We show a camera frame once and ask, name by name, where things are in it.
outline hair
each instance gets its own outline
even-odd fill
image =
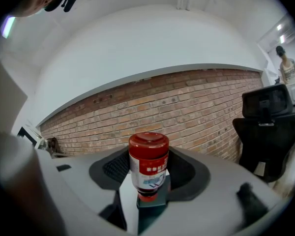
[[[279,57],[282,57],[284,54],[285,54],[285,50],[282,46],[278,45],[276,48],[276,54],[279,56]]]

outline woman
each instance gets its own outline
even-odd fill
[[[295,61],[286,57],[285,50],[282,46],[275,48],[276,54],[282,59],[280,71],[285,84],[295,83]]]

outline person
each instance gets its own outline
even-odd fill
[[[282,46],[275,48],[276,54],[282,59],[280,64],[280,71],[282,74],[283,82],[287,84],[295,83],[295,61],[287,58],[285,50]]]
[[[10,15],[14,17],[28,17],[42,9],[52,11],[56,9],[61,2],[62,0],[22,0]]]

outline black mesh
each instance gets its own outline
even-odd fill
[[[129,153],[125,152],[103,166],[104,173],[122,183],[129,172]]]

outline ceiling light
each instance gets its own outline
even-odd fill
[[[284,35],[280,36],[280,42],[281,42],[281,44],[283,44],[283,43],[285,42],[285,37],[284,37]]]
[[[15,17],[10,17],[10,18],[8,18],[8,20],[6,21],[5,26],[4,26],[4,28],[3,28],[3,32],[2,32],[2,36],[3,36],[4,38],[8,38],[14,20],[15,20]]]

